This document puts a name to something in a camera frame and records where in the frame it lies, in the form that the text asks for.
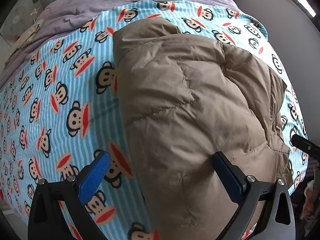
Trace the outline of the blue monkey print blanket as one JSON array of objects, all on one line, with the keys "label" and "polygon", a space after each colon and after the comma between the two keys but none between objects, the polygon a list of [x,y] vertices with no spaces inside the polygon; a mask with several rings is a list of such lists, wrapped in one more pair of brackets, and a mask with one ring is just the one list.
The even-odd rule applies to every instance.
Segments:
[{"label": "blue monkey print blanket", "polygon": [[158,17],[184,34],[240,47],[266,62],[287,86],[280,109],[285,144],[294,134],[306,136],[286,70],[265,27],[252,16],[188,1],[122,5],[47,42],[1,91],[1,195],[25,223],[41,179],[76,176],[105,150],[112,165],[86,205],[89,215],[108,239],[159,238],[125,142],[112,41],[120,28]]}]

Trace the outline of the round white fan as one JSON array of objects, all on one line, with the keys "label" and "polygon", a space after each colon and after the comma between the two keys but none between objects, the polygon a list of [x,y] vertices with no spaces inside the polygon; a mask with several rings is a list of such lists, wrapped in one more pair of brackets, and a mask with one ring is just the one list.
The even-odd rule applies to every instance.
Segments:
[{"label": "round white fan", "polygon": [[12,46],[34,23],[33,7],[19,5],[14,7],[1,26],[1,35]]}]

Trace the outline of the beige puffer jacket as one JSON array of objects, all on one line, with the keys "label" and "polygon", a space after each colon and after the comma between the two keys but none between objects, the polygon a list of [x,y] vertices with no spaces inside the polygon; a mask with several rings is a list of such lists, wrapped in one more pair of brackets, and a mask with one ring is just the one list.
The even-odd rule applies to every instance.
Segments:
[{"label": "beige puffer jacket", "polygon": [[236,211],[210,163],[217,151],[260,181],[293,184],[286,84],[266,63],[160,17],[116,31],[113,55],[125,137],[160,239],[215,239]]}]

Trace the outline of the beige plush toy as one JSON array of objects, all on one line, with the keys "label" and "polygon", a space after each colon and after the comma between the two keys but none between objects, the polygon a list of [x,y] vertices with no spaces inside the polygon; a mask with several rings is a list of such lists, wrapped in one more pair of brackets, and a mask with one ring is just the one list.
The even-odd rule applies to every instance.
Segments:
[{"label": "beige plush toy", "polygon": [[29,27],[19,38],[18,40],[11,46],[11,49],[7,53],[4,64],[7,65],[11,58],[20,50],[25,44],[29,43],[37,32],[41,29],[44,23],[44,19],[40,19],[36,21],[31,27]]}]

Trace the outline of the lavender bed sheet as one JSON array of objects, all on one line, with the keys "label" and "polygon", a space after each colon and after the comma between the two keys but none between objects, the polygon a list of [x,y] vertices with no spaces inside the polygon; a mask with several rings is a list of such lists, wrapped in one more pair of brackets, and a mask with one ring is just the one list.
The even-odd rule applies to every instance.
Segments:
[{"label": "lavender bed sheet", "polygon": [[[102,11],[115,7],[128,5],[136,1],[182,1],[182,0],[57,0],[50,4],[40,19],[43,25],[34,38],[25,44],[10,59],[1,74],[1,85],[11,81],[18,72],[28,63],[31,56],[46,42],[70,34],[79,29],[90,18],[97,16]],[[230,9],[238,9],[233,0],[186,0],[207,5],[220,5]]]}]

